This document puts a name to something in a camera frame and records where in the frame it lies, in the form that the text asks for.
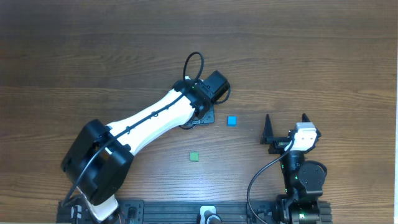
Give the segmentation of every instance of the blue cube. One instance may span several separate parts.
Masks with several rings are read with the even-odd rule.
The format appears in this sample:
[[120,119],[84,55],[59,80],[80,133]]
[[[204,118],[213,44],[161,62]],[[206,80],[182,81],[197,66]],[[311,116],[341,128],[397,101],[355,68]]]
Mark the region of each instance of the blue cube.
[[236,126],[236,116],[228,116],[228,126],[235,127]]

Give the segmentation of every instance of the wood grain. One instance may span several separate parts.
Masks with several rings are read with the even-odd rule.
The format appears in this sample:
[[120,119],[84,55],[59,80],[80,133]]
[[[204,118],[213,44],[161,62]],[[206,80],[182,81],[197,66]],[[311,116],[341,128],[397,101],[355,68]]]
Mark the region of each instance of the wood grain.
[[[245,201],[275,158],[259,145],[265,114],[283,136],[306,112],[334,222],[392,222],[397,2],[376,0],[0,0],[0,222],[54,222],[71,184],[59,165],[83,125],[155,103],[195,50],[203,77],[228,78],[229,101],[215,124],[149,144],[118,197]],[[271,167],[252,197],[283,190]]]

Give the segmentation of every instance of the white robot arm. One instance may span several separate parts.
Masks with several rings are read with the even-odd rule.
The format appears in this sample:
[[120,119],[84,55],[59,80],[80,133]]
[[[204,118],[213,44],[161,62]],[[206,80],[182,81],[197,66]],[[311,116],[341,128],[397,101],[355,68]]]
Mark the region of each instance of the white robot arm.
[[[195,54],[200,53],[192,53],[185,62],[184,77],[187,62]],[[98,223],[113,222],[118,212],[114,193],[134,156],[166,131],[193,118],[202,119],[227,90],[229,95],[229,83],[219,71],[202,81],[198,79],[201,70],[196,79],[177,81],[165,97],[134,116],[106,126],[97,119],[86,124],[61,164],[74,183],[62,205],[77,188]]]

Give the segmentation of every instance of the small block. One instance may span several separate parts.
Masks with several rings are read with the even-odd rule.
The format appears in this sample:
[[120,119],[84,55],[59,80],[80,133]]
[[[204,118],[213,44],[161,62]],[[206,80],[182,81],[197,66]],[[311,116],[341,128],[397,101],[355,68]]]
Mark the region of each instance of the small block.
[[228,126],[236,126],[236,116],[228,116]]
[[190,160],[192,162],[198,162],[199,161],[199,152],[191,152],[190,153]]

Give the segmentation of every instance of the wooden table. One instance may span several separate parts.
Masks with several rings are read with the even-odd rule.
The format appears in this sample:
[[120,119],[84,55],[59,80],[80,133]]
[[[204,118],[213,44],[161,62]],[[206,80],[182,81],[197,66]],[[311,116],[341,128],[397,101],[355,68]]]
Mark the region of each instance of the wooden table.
[[[230,99],[215,106],[215,124],[175,128],[142,150],[118,197],[245,201],[275,159],[259,144],[266,113],[285,136],[306,112],[323,134],[307,157],[328,167],[321,199],[334,223],[392,223],[392,0],[0,1],[0,221],[54,222],[71,186],[60,163],[80,129],[161,99],[196,50],[203,78],[229,79]],[[274,166],[252,197],[283,192]]]

